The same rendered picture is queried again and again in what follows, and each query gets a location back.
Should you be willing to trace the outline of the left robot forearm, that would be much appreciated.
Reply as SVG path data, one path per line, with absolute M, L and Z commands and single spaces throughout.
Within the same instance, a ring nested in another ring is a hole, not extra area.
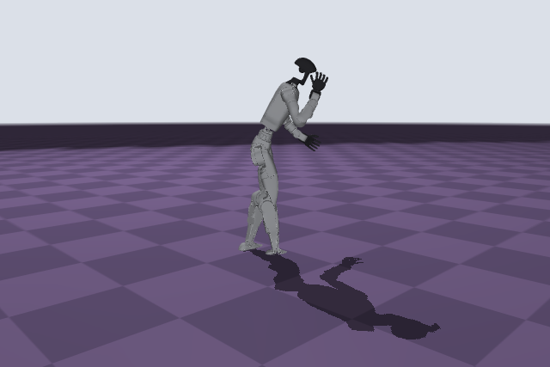
M 303 142 L 305 142 L 305 140 L 307 139 L 306 135 L 302 134 L 301 131 L 297 130 L 297 127 L 294 125 L 291 118 L 289 118 L 288 122 L 284 124 L 284 128 L 288 130 L 290 134 L 292 133 L 292 136 L 294 138 L 299 138 Z

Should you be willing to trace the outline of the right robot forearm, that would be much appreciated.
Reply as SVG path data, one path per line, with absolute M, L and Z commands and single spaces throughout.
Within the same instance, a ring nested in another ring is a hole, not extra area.
M 308 103 L 305 105 L 305 107 L 302 109 L 302 111 L 296 116 L 297 120 L 300 122 L 305 122 L 307 119 L 312 118 L 313 112 L 315 108 L 318 105 L 318 99 L 320 95 L 313 92 L 311 98 L 309 99 Z

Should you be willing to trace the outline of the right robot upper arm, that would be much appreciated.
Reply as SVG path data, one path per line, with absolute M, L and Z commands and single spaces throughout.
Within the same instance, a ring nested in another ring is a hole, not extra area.
M 288 108 L 288 111 L 290 113 L 290 116 L 295 126 L 304 127 L 307 120 L 305 122 L 300 122 L 296 118 L 296 116 L 299 114 L 299 111 L 298 111 L 299 106 L 296 100 L 295 90 L 291 87 L 282 88 L 280 94 L 281 94 L 282 100 L 285 102 Z

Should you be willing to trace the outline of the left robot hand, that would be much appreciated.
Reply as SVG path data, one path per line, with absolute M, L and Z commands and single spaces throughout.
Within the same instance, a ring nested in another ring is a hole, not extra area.
M 315 146 L 312 145 L 311 143 L 313 143 L 313 144 L 315 144 L 315 145 L 317 145 L 317 146 L 320 147 L 320 145 L 317 144 L 317 143 L 315 143 L 315 142 L 313 142 L 313 140 L 316 141 L 316 142 L 318 142 L 318 143 L 321 143 L 321 142 L 318 141 L 318 140 L 316 140 L 316 139 L 314 139 L 314 138 L 312 138 L 312 137 L 318 138 L 319 136 L 317 136 L 317 135 L 307 135 L 307 134 L 305 134 L 305 133 L 303 133 L 303 132 L 302 132 L 302 134 L 306 135 L 306 136 L 307 136 L 307 139 L 305 140 L 305 142 L 303 142 L 303 141 L 300 140 L 300 139 L 299 139 L 299 140 L 300 140 L 301 142 L 303 142 L 306 146 L 308 146 L 311 150 L 315 151 L 314 149 L 312 149 L 312 148 L 310 147 L 310 145 L 311 145 L 312 147 L 318 149 L 317 147 L 315 147 Z

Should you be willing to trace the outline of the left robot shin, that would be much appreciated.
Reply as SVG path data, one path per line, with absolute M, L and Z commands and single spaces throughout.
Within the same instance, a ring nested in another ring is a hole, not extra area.
M 245 240 L 245 243 L 247 241 L 247 245 L 250 245 L 250 246 L 253 245 L 254 238 L 262 222 L 262 212 L 259 210 L 259 207 L 253 203 L 252 196 L 251 196 L 251 203 L 248 207 L 247 235 Z

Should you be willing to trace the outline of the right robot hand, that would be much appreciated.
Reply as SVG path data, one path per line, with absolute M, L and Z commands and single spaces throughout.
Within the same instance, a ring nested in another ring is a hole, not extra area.
M 313 85 L 312 85 L 313 89 L 312 89 L 311 92 L 310 92 L 309 99 L 311 98 L 313 92 L 315 92 L 315 93 L 317 93 L 317 94 L 319 94 L 319 95 L 321 96 L 321 92 L 320 92 L 320 91 L 322 91 L 322 90 L 325 88 L 325 86 L 326 86 L 328 77 L 326 77 L 325 82 L 323 82 L 324 79 L 325 79 L 325 74 L 323 75 L 323 78 L 322 78 L 322 79 L 321 79 L 322 73 L 320 73 L 319 78 L 318 78 L 318 75 L 319 75 L 319 73 L 318 73 L 318 71 L 317 71 L 317 72 L 316 72 L 315 81 L 314 81 L 314 79 L 313 79 L 313 76 L 310 75 L 311 81 L 312 81 L 312 83 L 313 83 Z M 320 99 L 320 97 L 319 97 L 319 99 Z M 319 99 L 318 99 L 318 100 L 319 100 Z

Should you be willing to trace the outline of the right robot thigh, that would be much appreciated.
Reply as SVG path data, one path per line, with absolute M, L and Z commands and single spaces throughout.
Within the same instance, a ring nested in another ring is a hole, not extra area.
M 259 201 L 259 210 L 262 212 L 260 206 L 266 200 L 271 201 L 275 208 L 278 199 L 278 173 L 272 156 L 269 150 L 262 149 L 261 145 L 259 145 L 254 147 L 254 152 L 251 152 L 251 158 L 254 166 L 263 165 L 260 168 L 260 178 L 266 190 L 266 197 Z

